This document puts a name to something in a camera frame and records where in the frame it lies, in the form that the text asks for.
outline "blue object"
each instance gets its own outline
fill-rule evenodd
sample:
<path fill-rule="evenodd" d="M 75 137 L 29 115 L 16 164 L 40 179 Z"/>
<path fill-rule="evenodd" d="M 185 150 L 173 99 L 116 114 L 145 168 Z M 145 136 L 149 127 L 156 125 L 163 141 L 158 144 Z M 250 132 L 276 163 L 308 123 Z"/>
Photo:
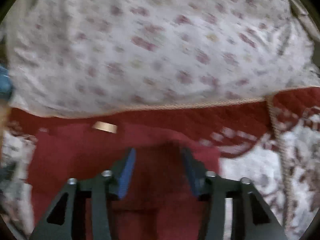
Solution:
<path fill-rule="evenodd" d="M 13 85 L 8 70 L 0 65 L 0 99 L 9 101 L 12 95 Z"/>

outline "red cloth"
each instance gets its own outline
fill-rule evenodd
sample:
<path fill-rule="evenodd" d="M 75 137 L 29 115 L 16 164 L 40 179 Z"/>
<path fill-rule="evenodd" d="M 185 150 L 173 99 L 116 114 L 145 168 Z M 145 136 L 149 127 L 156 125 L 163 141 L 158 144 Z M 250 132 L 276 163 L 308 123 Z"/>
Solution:
<path fill-rule="evenodd" d="M 36 137 L 28 178 L 36 222 L 68 178 L 92 178 L 134 147 L 137 160 L 128 195 L 113 202 L 120 239 L 196 239 L 203 203 L 191 194 L 179 147 L 189 147 L 218 172 L 215 147 L 173 130 L 130 123 L 119 125 L 116 134 L 70 124 Z"/>

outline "metal screw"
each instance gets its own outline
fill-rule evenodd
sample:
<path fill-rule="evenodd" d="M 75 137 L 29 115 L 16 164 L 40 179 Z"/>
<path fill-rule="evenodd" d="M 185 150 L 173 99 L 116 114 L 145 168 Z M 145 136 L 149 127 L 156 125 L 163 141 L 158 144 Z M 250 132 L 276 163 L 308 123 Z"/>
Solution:
<path fill-rule="evenodd" d="M 217 174 L 216 174 L 214 171 L 207 171 L 207 172 L 205 173 L 205 175 L 206 175 L 207 177 L 215 177 L 215 176 L 217 176 Z"/>
<path fill-rule="evenodd" d="M 103 172 L 101 173 L 101 175 L 102 175 L 103 177 L 110 177 L 110 176 L 112 176 L 112 171 L 103 171 Z"/>
<path fill-rule="evenodd" d="M 70 185 L 77 184 L 77 179 L 74 179 L 74 178 L 68 179 L 68 184 Z"/>
<path fill-rule="evenodd" d="M 251 180 L 248 179 L 248 178 L 242 178 L 240 181 L 241 181 L 242 184 L 246 184 L 246 185 L 251 183 Z"/>

